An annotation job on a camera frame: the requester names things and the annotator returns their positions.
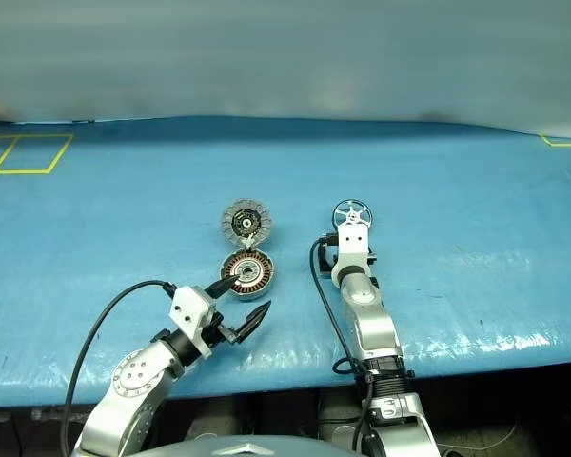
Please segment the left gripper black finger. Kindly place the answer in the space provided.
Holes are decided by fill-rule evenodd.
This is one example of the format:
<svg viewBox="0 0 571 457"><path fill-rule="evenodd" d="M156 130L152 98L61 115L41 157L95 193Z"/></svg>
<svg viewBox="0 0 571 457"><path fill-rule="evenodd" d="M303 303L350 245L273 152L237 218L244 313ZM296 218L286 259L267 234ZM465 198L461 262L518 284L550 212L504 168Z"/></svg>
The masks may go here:
<svg viewBox="0 0 571 457"><path fill-rule="evenodd" d="M205 294L211 299L217 300L222 295L231 290L232 286L237 282L236 275L230 275L212 283L205 288Z"/></svg>
<svg viewBox="0 0 571 457"><path fill-rule="evenodd" d="M245 321L234 330L234 344L241 344L251 335L255 329L262 323L271 306L268 300L252 310L246 317Z"/></svg>

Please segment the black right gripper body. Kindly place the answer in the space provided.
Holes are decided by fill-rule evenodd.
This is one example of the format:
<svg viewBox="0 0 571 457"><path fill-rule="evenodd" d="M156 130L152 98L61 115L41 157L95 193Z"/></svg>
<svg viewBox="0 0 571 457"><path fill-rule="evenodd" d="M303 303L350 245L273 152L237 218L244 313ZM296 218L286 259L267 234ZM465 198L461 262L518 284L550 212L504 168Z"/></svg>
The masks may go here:
<svg viewBox="0 0 571 457"><path fill-rule="evenodd" d="M330 274L338 261L339 237L336 232L322 235L318 241L317 260L319 272Z"/></svg>

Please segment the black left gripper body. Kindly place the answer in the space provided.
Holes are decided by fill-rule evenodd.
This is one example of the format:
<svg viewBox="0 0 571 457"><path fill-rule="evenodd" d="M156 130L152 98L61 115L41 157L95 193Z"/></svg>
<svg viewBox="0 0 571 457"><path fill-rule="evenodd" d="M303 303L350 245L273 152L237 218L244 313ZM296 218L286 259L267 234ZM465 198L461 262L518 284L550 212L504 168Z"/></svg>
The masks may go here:
<svg viewBox="0 0 571 457"><path fill-rule="evenodd" d="M214 349L223 342L228 342L231 345L241 343L238 330L226 326L223 321L224 315L219 311L215 311L210 323L203 329L203 341L210 349Z"/></svg>

